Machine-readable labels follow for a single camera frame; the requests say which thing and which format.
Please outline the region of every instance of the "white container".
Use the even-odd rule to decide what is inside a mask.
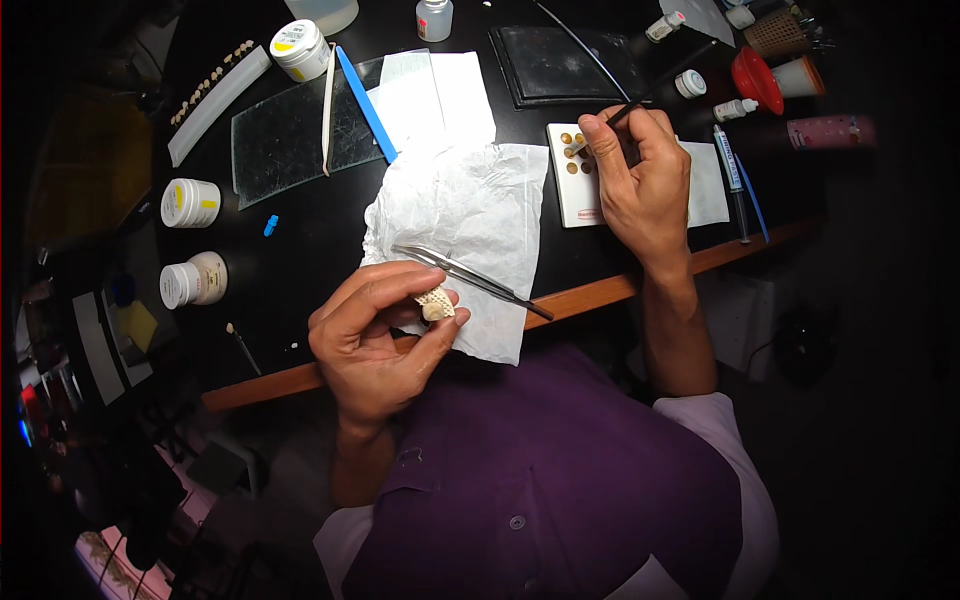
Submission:
[[[357,0],[284,0],[295,19],[309,19],[325,36],[332,36],[353,22],[360,12]]]
[[[453,26],[450,0],[420,0],[417,3],[417,35],[423,41],[443,41]]]
[[[186,304],[212,304],[227,291],[227,263],[216,252],[200,252],[160,271],[160,298],[173,310]]]
[[[756,23],[756,17],[744,4],[737,5],[727,11],[727,20],[737,29],[747,29]]]
[[[817,67],[813,66],[813,62],[807,57],[800,57],[770,70],[784,98],[823,96],[827,93]]]
[[[683,73],[674,78],[673,84],[677,87],[680,95],[687,100],[692,100],[697,96],[703,96],[707,93],[707,82],[693,69],[686,69]]]
[[[170,180],[160,201],[160,219],[168,228],[205,228],[220,214],[220,188],[209,181]]]
[[[760,106],[760,103],[753,98],[730,100],[722,105],[713,107],[713,116],[716,117],[717,121],[723,123],[724,121],[732,121],[733,119],[745,117],[748,112],[753,112],[758,106]]]
[[[686,17],[680,11],[673,11],[654,21],[645,33],[650,41],[659,44],[665,37],[680,29],[684,21]]]
[[[330,46],[320,28],[310,19],[284,25],[270,42],[270,56],[295,82],[309,82],[325,71]]]

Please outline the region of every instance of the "scratched glass plate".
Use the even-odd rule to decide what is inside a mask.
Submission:
[[[354,65],[367,90],[380,85],[382,67],[383,57]],[[323,74],[233,117],[233,191],[240,210],[324,175],[325,86]],[[330,173],[383,157],[341,69],[333,78],[330,138]]]

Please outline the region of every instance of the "purple shirt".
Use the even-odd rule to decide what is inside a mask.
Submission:
[[[402,414],[345,598],[602,598],[650,555],[690,598],[723,595],[740,483],[710,444],[572,348],[479,369]]]

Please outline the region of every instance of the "mixing palette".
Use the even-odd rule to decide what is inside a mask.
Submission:
[[[606,223],[600,209],[600,179],[596,160],[586,148],[573,154],[583,141],[576,123],[550,123],[546,126],[550,158],[557,177],[560,215],[565,228]]]

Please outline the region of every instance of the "man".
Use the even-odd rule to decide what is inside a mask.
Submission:
[[[330,486],[345,508],[314,540],[335,597],[749,598],[769,575],[776,516],[716,393],[693,285],[690,158],[663,112],[636,108],[617,125],[643,158],[628,169],[605,123],[618,109],[580,128],[604,217],[643,266],[647,370],[664,397],[634,402],[571,348],[430,378],[469,311],[398,354],[390,324],[444,273],[360,269],[309,321],[339,408]]]

